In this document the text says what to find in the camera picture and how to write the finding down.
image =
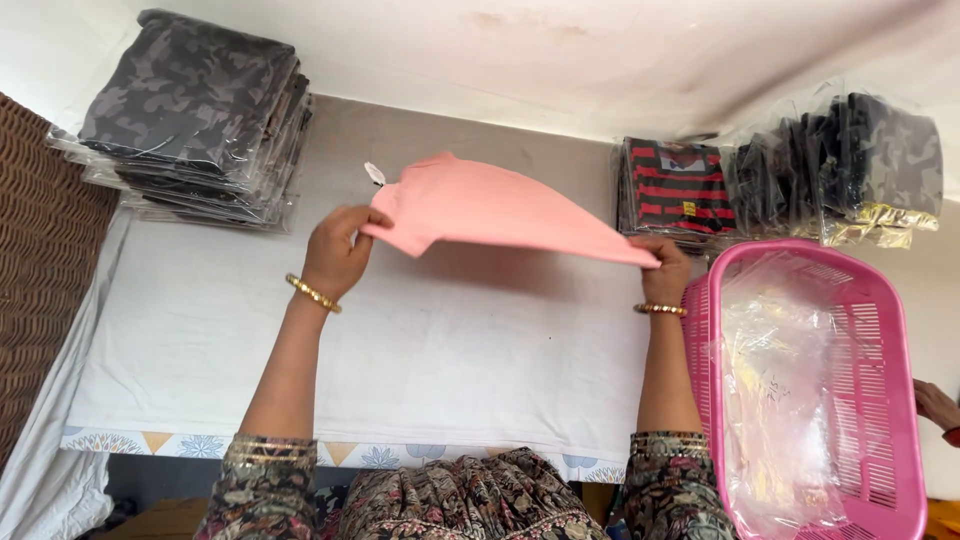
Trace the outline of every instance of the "white cloth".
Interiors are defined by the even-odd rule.
[[[72,540],[112,509],[104,494],[108,454],[58,448],[131,218],[129,209],[113,215],[93,283],[0,479],[0,539]]]
[[[233,434],[294,289],[313,226],[438,151],[531,176],[612,222],[611,146],[321,98],[291,236],[134,222],[70,426]],[[648,341],[634,267],[439,243],[378,243],[327,319],[315,434],[625,463]]]

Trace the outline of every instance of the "woman's hand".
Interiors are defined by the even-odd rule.
[[[913,379],[917,413],[933,421],[941,430],[960,428],[960,406],[932,382]]]
[[[690,281],[690,259],[673,240],[662,236],[631,236],[630,243],[649,251],[661,263],[660,268],[643,270],[646,301],[679,307],[686,283]]]
[[[303,281],[333,302],[347,294],[363,276],[373,238],[359,233],[365,223],[391,228],[394,222],[370,207],[338,207],[310,234],[303,262]]]

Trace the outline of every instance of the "woven wicker surface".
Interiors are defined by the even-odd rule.
[[[44,142],[49,123],[0,93],[0,470],[93,277],[112,189]]]

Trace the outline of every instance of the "bangle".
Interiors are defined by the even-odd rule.
[[[660,304],[637,304],[634,306],[637,313],[672,313],[683,317],[686,315],[684,307],[661,306]]]
[[[287,274],[287,282],[296,287],[298,291],[316,300],[321,306],[329,309],[330,311],[333,311],[334,313],[343,311],[343,309],[340,308],[336,302],[313,290],[313,287],[302,282],[297,276],[294,276],[293,274]]]

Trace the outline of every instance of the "woman's arm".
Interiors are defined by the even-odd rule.
[[[369,207],[340,207],[330,213],[310,235],[303,282],[339,302],[360,280],[370,258],[373,239],[357,232],[365,223],[393,226]],[[240,431],[224,456],[196,538],[315,534],[313,411],[320,334],[328,314],[312,298],[294,293]]]
[[[659,269],[643,271],[646,301],[678,307],[690,276],[689,259],[666,238],[638,236],[631,241],[662,263]],[[716,490],[677,315],[650,315],[636,430],[624,482],[624,513],[634,538],[735,538]]]

